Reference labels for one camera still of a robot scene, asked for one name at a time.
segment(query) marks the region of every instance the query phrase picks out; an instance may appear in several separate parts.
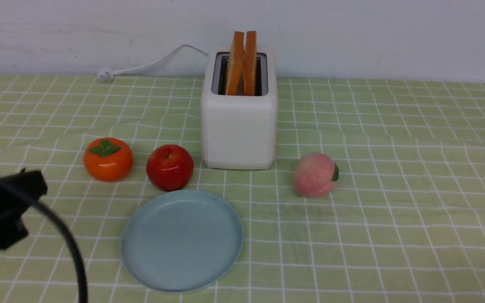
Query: power cord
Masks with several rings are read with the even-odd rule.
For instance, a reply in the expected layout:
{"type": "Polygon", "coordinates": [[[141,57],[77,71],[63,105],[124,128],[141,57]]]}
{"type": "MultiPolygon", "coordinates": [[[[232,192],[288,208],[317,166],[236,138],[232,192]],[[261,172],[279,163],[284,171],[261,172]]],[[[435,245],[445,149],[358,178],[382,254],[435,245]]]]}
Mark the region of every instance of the power cord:
{"type": "Polygon", "coordinates": [[[20,190],[16,186],[0,180],[0,188],[9,192],[10,194],[15,195],[17,198],[21,199],[22,201],[26,202],[27,204],[31,205],[34,209],[36,209],[39,213],[45,215],[59,230],[63,239],[65,240],[67,246],[69,247],[72,260],[74,262],[76,268],[76,275],[77,275],[77,287],[78,287],[78,302],[79,303],[87,303],[88,295],[87,295],[87,276],[85,272],[85,266],[83,264],[83,258],[80,253],[80,249],[70,232],[69,228],[65,225],[65,222],[61,218],[59,218],[53,211],[51,211],[46,205],[42,202],[36,201],[32,198],[29,194],[26,194],[23,190],[20,190]]]}
{"type": "Polygon", "coordinates": [[[189,48],[193,48],[193,49],[195,49],[199,52],[202,52],[204,55],[208,56],[208,53],[206,51],[204,51],[200,48],[197,48],[196,46],[193,46],[193,45],[190,45],[190,44],[181,44],[181,45],[177,46],[176,48],[173,48],[172,50],[170,50],[166,54],[164,54],[162,57],[160,57],[160,58],[158,58],[154,61],[151,61],[150,63],[144,64],[144,65],[140,65],[140,66],[136,66],[136,67],[129,67],[127,69],[112,69],[111,67],[102,67],[98,71],[98,73],[96,74],[96,77],[97,77],[98,80],[101,80],[101,81],[104,81],[104,82],[112,82],[113,79],[115,79],[116,75],[136,72],[136,71],[140,71],[141,69],[147,69],[148,67],[155,65],[156,63],[160,62],[161,60],[163,60],[164,58],[169,56],[171,53],[175,52],[176,50],[178,50],[179,48],[182,48],[184,46],[188,46],[189,48]]]}

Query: fake fruit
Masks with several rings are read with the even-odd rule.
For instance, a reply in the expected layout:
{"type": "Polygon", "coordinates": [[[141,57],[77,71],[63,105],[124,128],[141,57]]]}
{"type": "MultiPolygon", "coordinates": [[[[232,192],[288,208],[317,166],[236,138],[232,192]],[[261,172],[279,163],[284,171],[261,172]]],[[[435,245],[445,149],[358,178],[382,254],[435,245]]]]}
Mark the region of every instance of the fake fruit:
{"type": "Polygon", "coordinates": [[[338,166],[329,156],[309,153],[295,167],[293,186],[303,197],[319,197],[334,190],[338,177],[338,166]]]}
{"type": "Polygon", "coordinates": [[[194,161],[186,149],[167,144],[151,153],[146,170],[151,183],[160,190],[180,190],[194,174],[194,161]]]}
{"type": "Polygon", "coordinates": [[[99,138],[87,146],[83,153],[83,166],[99,181],[120,181],[131,172],[132,150],[119,139],[99,138]]]}

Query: blue plate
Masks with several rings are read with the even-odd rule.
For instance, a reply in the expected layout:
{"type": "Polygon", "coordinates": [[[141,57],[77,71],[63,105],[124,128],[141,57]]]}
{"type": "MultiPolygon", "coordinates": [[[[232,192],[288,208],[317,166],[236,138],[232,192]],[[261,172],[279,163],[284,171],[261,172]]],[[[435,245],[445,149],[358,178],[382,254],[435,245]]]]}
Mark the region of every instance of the blue plate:
{"type": "Polygon", "coordinates": [[[123,265],[154,290],[183,293],[206,287],[239,258],[242,225],[237,211],[209,192],[162,194],[127,222],[121,239],[123,265]]]}

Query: white power cord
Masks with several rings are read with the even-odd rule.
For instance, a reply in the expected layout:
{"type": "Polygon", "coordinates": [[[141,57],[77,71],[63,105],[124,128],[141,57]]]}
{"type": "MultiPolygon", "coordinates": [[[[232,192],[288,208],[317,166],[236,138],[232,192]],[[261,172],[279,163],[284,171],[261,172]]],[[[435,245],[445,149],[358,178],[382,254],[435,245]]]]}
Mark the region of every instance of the white power cord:
{"type": "Polygon", "coordinates": [[[208,53],[206,51],[204,51],[200,48],[197,48],[196,46],[193,46],[193,45],[190,45],[190,44],[181,44],[181,45],[177,46],[176,48],[173,48],[172,50],[170,50],[166,54],[164,54],[162,57],[160,57],[160,58],[158,58],[158,59],[156,59],[156,60],[154,60],[150,63],[144,64],[144,65],[140,65],[140,66],[136,66],[136,67],[129,67],[127,69],[112,69],[111,67],[107,67],[107,66],[102,67],[102,69],[100,69],[99,72],[96,74],[96,77],[97,77],[98,80],[101,80],[101,81],[104,81],[104,82],[112,82],[113,79],[115,79],[116,75],[130,73],[130,72],[136,72],[136,71],[139,71],[141,69],[147,69],[148,67],[155,65],[156,63],[160,62],[162,59],[169,56],[171,53],[175,52],[179,48],[182,48],[183,46],[188,46],[189,48],[194,48],[195,50],[202,52],[204,55],[208,56],[208,53]]]}

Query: black cable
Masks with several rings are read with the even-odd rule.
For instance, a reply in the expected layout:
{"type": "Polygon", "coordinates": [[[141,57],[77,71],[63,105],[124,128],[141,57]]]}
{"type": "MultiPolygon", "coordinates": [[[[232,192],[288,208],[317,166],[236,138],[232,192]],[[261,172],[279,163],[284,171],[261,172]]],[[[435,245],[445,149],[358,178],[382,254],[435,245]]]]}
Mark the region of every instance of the black cable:
{"type": "Polygon", "coordinates": [[[78,302],[87,303],[87,276],[85,272],[85,266],[83,264],[83,258],[80,253],[80,249],[76,243],[76,240],[72,236],[71,231],[67,228],[65,222],[59,218],[53,211],[51,211],[42,202],[36,201],[31,196],[17,188],[16,186],[0,180],[0,188],[14,194],[17,198],[23,200],[36,209],[39,213],[45,215],[59,230],[67,246],[69,247],[72,260],[74,261],[77,275],[77,290],[78,290],[78,302]]]}

